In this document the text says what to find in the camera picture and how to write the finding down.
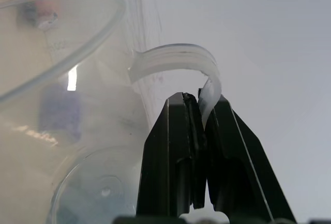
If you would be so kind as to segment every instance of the white wall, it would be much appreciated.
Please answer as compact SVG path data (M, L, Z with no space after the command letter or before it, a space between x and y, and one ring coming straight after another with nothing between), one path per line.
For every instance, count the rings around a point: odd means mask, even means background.
M331 0L155 2L161 34L149 33L149 46L207 48L223 94L260 138L297 220L330 218ZM194 88L182 80L184 90Z

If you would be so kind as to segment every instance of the transparent plastic container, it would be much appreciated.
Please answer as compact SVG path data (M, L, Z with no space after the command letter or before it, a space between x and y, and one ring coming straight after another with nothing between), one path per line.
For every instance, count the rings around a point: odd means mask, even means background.
M124 16L124 0L0 5L1 223L134 215L149 133L135 82L164 70L203 72L204 122L219 99L209 52L187 44L134 52Z

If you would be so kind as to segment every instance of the translucent plastic band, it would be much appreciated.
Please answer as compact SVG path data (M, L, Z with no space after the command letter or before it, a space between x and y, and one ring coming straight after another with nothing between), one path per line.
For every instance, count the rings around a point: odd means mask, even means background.
M175 69L197 70L208 76L199 96L203 125L221 97L220 74L215 58L204 48L194 44L169 44L138 53L129 76L131 82L157 72Z

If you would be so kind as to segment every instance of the purple object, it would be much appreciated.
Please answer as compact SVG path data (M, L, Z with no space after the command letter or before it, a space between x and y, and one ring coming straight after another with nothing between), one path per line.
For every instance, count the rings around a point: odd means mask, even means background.
M39 131L66 130L80 140L81 105L76 91L67 91L60 84L46 87L42 93Z

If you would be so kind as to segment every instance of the clear plastic cup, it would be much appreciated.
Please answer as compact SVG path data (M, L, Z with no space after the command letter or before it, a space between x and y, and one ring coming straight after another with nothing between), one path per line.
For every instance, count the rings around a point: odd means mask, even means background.
M199 98L203 116L219 99L210 53L186 44L133 52L124 16L124 0L0 5L1 223L111 223L134 215L149 133L148 106L134 82L200 70L209 76Z

